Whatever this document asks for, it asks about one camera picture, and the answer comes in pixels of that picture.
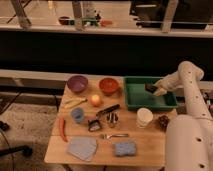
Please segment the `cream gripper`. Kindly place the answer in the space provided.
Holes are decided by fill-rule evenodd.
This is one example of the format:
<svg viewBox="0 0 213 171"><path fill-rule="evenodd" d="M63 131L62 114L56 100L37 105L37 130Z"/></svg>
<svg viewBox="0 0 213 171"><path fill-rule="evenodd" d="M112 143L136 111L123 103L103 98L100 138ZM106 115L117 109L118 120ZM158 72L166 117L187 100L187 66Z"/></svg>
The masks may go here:
<svg viewBox="0 0 213 171"><path fill-rule="evenodd" d="M155 96L165 95L168 91L172 90L171 83L168 79L160 79L154 84L154 86L156 87L154 92Z"/></svg>

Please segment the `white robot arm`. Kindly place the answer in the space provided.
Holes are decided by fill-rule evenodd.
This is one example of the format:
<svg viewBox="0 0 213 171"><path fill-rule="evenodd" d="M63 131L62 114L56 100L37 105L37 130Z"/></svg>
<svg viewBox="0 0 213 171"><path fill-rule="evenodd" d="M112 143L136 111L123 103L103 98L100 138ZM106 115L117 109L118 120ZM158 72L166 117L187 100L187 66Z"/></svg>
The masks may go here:
<svg viewBox="0 0 213 171"><path fill-rule="evenodd" d="M204 71L190 61L155 83L154 94L183 87L186 114L171 119L166 129L165 171L213 171L213 117L198 87Z"/></svg>

